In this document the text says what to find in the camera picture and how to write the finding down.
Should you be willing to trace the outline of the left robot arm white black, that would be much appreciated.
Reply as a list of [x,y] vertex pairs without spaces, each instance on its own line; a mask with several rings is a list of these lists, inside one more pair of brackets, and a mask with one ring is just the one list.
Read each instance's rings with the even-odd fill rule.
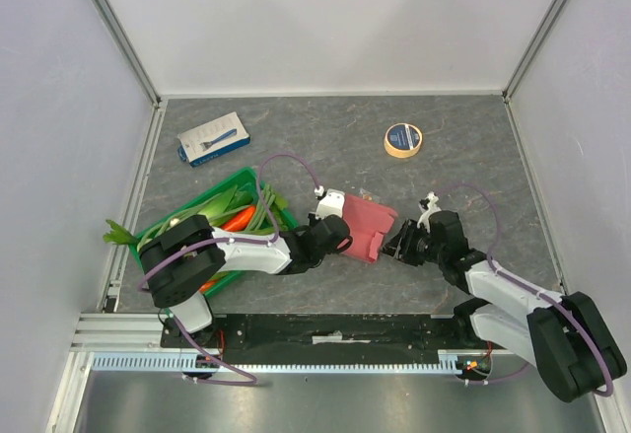
[[142,247],[139,258],[144,276],[139,289],[151,295],[155,307],[174,315],[187,341],[205,347],[217,330],[200,289],[214,274],[302,274],[351,244],[348,225],[335,215],[267,236],[227,232],[210,226],[201,216],[192,216]]

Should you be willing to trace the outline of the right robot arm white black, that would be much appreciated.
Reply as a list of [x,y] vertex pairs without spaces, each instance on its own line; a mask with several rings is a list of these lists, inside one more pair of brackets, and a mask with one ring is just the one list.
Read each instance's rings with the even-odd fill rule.
[[382,252],[407,265],[434,263],[469,295],[454,310],[454,341],[466,348],[497,344],[538,372],[560,400],[609,397],[627,362],[594,300],[543,289],[508,272],[470,246],[459,216],[448,210],[406,220]]

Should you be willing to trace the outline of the pink paper box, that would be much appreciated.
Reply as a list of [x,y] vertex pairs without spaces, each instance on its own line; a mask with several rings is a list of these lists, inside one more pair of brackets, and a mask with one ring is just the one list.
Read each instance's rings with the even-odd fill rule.
[[398,213],[385,205],[345,194],[342,219],[347,223],[352,244],[344,255],[374,263]]

